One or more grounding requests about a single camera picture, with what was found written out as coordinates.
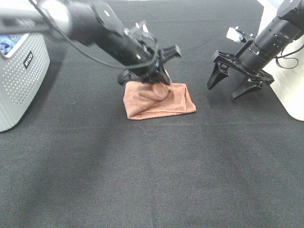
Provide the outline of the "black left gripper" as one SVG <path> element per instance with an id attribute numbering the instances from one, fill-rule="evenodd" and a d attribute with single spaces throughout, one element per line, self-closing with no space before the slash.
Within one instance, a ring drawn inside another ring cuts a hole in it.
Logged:
<path id="1" fill-rule="evenodd" d="M 129 30 L 126 30 L 126 34 L 130 36 Z M 170 85 L 171 78 L 161 62 L 167 62 L 173 57 L 181 57 L 181 49 L 178 45 L 159 49 L 158 40 L 157 43 L 147 40 L 139 44 L 143 48 L 135 54 L 139 63 L 126 66 L 125 70 L 117 76 L 118 84 L 125 85 L 129 81 L 137 81 Z"/>

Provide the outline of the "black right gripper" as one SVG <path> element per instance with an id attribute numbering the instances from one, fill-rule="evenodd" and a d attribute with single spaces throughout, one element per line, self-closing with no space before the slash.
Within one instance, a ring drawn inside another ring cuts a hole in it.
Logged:
<path id="1" fill-rule="evenodd" d="M 212 55 L 212 60 L 214 62 L 214 68 L 211 77 L 207 82 L 208 90 L 211 90 L 218 82 L 229 76 L 229 67 L 248 77 L 233 91 L 233 99 L 262 89 L 263 82 L 266 82 L 268 85 L 274 82 L 274 78 L 264 70 L 260 70 L 257 73 L 250 72 L 242 64 L 239 58 L 235 57 L 233 54 L 217 50 Z"/>

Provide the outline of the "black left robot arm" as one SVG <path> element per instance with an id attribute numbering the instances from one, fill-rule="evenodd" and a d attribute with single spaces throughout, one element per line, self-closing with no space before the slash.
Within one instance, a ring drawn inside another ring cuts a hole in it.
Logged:
<path id="1" fill-rule="evenodd" d="M 164 64 L 180 57 L 177 45 L 150 47 L 156 42 L 145 21 L 126 28 L 104 1 L 72 0 L 3 0 L 0 3 L 1 34 L 44 33 L 89 46 L 96 44 L 119 62 L 118 83 L 129 81 L 169 85 L 171 79 Z"/>

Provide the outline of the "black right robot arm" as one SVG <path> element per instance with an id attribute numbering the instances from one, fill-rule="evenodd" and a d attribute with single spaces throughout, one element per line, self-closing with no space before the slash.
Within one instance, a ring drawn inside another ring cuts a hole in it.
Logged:
<path id="1" fill-rule="evenodd" d="M 236 32 L 244 45 L 235 54 L 216 51 L 212 56 L 214 69 L 207 82 L 207 88 L 212 89 L 229 75 L 230 67 L 244 74 L 244 80 L 232 93 L 234 99 L 262 89 L 263 84 L 273 83 L 272 75 L 263 69 L 304 34 L 304 2 L 284 0 L 276 16 L 255 38 L 239 29 Z"/>

